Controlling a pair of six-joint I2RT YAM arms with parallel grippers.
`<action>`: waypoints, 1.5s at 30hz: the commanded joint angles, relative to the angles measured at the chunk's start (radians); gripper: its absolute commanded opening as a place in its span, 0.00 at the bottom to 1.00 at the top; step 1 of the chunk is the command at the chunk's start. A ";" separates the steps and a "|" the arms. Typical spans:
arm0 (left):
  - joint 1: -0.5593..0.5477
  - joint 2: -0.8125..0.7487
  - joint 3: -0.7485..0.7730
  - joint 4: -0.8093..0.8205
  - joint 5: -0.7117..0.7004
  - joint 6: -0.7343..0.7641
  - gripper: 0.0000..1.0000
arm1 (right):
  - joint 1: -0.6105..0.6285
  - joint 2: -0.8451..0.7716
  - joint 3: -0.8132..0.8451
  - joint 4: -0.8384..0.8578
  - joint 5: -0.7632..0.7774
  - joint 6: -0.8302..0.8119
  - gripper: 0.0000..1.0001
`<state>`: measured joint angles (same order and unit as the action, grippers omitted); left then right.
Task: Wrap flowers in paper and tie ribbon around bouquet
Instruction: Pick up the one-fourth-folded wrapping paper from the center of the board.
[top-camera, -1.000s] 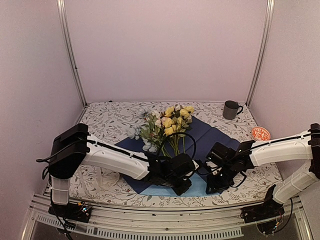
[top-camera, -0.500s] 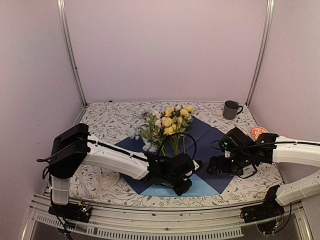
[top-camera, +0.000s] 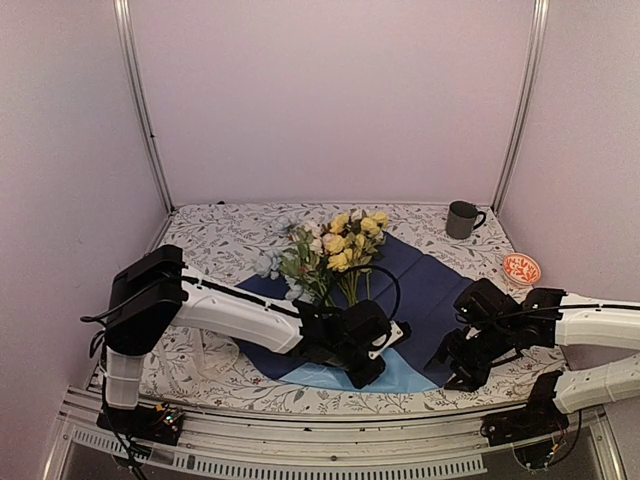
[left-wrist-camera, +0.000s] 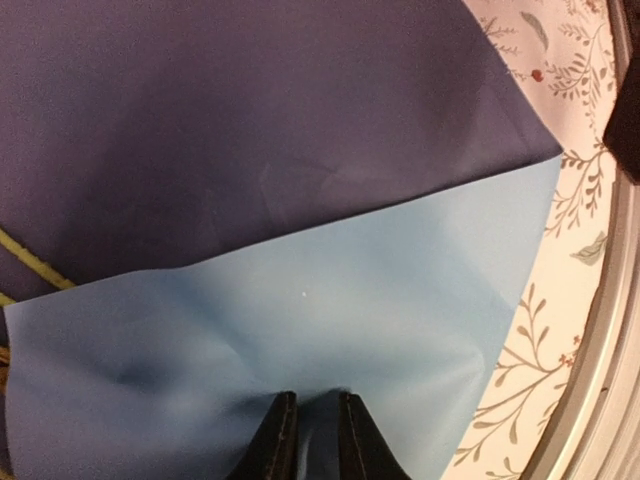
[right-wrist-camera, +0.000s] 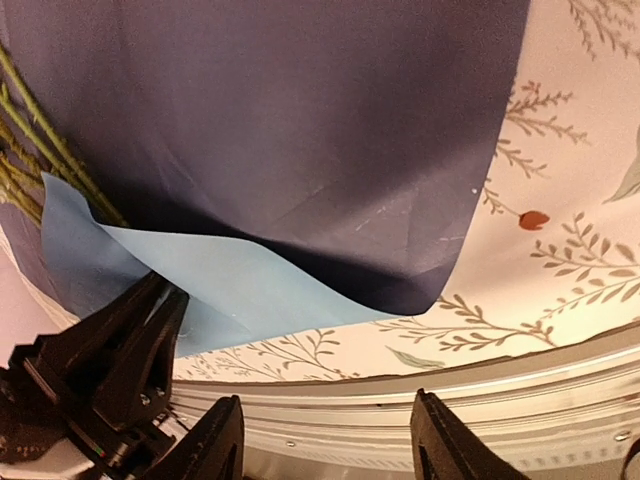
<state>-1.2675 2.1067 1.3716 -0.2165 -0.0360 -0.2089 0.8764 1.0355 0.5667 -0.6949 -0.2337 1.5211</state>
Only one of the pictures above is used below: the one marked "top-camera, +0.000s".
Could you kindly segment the blue wrapping paper sheet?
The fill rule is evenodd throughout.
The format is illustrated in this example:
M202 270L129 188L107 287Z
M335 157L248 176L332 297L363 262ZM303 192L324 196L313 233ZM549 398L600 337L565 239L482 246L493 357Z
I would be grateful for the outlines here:
M452 372L433 356L444 336L459 326L453 304L472 280L390 234L380 252L383 258L377 264L389 270L400 285L395 319L408 323L411 335L383 353L385 370L372 384L359 390L339 368L305 363L237 339L241 353L271 380L318 389L406 394L442 388Z

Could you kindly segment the white pink flower stem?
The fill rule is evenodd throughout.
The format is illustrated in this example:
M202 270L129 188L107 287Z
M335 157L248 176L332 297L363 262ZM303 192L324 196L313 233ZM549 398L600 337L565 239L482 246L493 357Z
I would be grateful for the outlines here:
M280 267L289 288L288 300L335 305L341 293L346 303L354 303L354 273L346 274L355 261L349 213L340 213L324 225L303 222L291 229L289 240L292 245Z

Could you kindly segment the yellow flower stem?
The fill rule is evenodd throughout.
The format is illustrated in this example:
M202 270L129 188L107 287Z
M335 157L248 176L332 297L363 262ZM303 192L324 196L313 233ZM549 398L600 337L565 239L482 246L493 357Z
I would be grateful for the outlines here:
M370 296L372 262L381 259L380 248L385 244L389 225L386 212L367 213L354 209L336 215L323 230L325 259L322 266L328 278L327 291L335 288L343 294L349 306L359 301L359 288L364 284Z

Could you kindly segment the blue hydrangea stem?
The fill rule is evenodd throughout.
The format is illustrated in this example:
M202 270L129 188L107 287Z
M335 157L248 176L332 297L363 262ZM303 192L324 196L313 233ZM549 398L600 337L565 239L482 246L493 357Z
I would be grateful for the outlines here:
M292 216L279 218L274 227L285 243L263 251L255 262L255 272L262 278L283 279L288 301L317 302L327 291L321 271L325 259L322 228L314 221L298 221Z

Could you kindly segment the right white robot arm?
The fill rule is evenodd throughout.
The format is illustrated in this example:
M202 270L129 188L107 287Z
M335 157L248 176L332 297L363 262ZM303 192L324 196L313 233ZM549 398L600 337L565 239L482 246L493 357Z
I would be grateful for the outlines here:
M493 368L532 347L592 345L631 351L607 365L539 376L517 415L524 435L539 435L556 415L639 394L636 302L593 299L557 288L534 288L517 302L482 278L463 290L453 308L461 326L443 337L432 357L450 368L445 386L451 390L478 390Z

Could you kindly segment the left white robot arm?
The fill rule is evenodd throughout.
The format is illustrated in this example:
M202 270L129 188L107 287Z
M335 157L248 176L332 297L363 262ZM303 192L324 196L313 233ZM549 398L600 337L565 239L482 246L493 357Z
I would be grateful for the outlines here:
M108 412L128 434L148 426L148 412L138 404L144 359L171 325L209 330L339 368L356 388L382 374L383 352L404 335L372 300L340 309L217 284L187 266L175 245L163 245L119 272L107 311L92 319L103 326Z

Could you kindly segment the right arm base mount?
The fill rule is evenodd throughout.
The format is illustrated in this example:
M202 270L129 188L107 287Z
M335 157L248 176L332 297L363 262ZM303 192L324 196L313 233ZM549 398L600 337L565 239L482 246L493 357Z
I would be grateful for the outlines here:
M513 454L517 463L534 471L551 466L569 425L568 416L553 402L528 403L484 416L480 434L492 447L515 445Z

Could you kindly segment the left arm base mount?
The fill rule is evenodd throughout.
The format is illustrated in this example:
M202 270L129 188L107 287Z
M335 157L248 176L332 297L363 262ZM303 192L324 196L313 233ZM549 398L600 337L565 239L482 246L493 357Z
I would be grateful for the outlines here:
M132 410L105 406L96 425L128 438L177 446L184 419L184 411L168 403L154 407L138 405Z

